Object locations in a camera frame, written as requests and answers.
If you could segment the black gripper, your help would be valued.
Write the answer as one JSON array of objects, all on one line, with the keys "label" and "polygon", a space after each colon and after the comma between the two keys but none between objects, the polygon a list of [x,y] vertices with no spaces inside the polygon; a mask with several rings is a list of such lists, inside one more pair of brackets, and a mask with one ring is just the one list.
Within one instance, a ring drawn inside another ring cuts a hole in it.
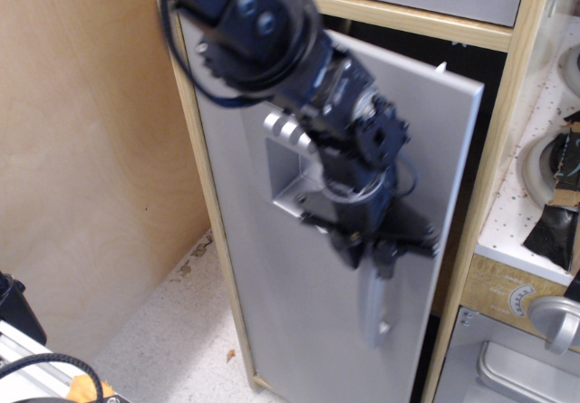
[{"label": "black gripper", "polygon": [[399,257],[415,253],[433,257],[439,250],[439,234],[434,224],[403,199],[382,188],[348,199],[330,189],[299,195],[302,218],[321,227],[343,262],[357,269],[364,249],[373,247],[373,261],[384,280],[394,276]]}]

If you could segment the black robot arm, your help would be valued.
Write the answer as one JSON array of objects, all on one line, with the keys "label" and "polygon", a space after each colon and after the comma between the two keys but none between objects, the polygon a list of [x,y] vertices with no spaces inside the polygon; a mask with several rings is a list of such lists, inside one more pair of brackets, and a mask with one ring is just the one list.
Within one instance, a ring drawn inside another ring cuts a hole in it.
[{"label": "black robot arm", "polygon": [[180,10],[203,37],[212,75],[236,91],[212,95],[224,108],[268,101],[296,118],[322,163],[324,185],[295,197],[303,220],[330,236],[343,261],[366,255],[390,278],[407,253],[434,257],[434,226],[404,203],[396,160],[408,141],[405,121],[378,92],[373,76],[324,30],[313,0],[160,0],[168,42],[169,15]]}]

